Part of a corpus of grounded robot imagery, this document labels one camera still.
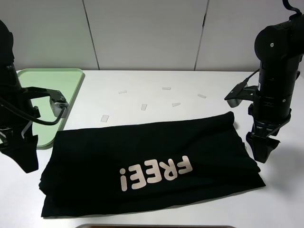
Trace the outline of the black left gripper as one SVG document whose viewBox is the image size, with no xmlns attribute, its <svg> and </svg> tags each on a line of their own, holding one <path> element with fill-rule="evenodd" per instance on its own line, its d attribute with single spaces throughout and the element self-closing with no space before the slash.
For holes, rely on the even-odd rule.
<svg viewBox="0 0 304 228">
<path fill-rule="evenodd" d="M 0 120 L 0 152 L 14 160 L 25 173 L 38 170 L 38 136 L 33 135 L 32 121 Z"/>
</svg>

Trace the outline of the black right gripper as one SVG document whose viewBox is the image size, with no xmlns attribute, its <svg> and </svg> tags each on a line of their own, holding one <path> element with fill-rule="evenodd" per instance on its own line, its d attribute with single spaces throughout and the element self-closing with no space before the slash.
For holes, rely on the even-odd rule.
<svg viewBox="0 0 304 228">
<path fill-rule="evenodd" d="M 290 122 L 291 108 L 287 117 L 279 121 L 258 120 L 254 116 L 254 105 L 248 108 L 248 114 L 253 117 L 253 126 L 251 132 L 247 133 L 246 141 L 251 147 L 254 160 L 265 163 L 271 153 L 280 143 L 279 140 L 269 138 L 277 136 L 279 130 Z"/>
</svg>

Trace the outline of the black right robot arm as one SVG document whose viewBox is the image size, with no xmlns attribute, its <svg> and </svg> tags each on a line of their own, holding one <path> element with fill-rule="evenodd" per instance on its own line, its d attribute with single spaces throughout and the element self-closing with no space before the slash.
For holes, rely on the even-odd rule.
<svg viewBox="0 0 304 228">
<path fill-rule="evenodd" d="M 291 100 L 304 54 L 304 17 L 267 26 L 256 37 L 260 60 L 258 87 L 248 113 L 253 117 L 246 141 L 254 159 L 265 163 L 279 141 L 273 139 L 291 119 Z"/>
</svg>

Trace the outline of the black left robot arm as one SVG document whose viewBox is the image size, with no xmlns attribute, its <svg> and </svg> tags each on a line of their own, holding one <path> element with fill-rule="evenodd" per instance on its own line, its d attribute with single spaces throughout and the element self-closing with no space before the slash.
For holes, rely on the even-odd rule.
<svg viewBox="0 0 304 228">
<path fill-rule="evenodd" d="M 36 147 L 38 136 L 32 122 L 6 107 L 35 115 L 31 101 L 23 97 L 14 67 L 13 34 L 0 23 L 0 152 L 14 160 L 25 173 L 38 170 Z"/>
</svg>

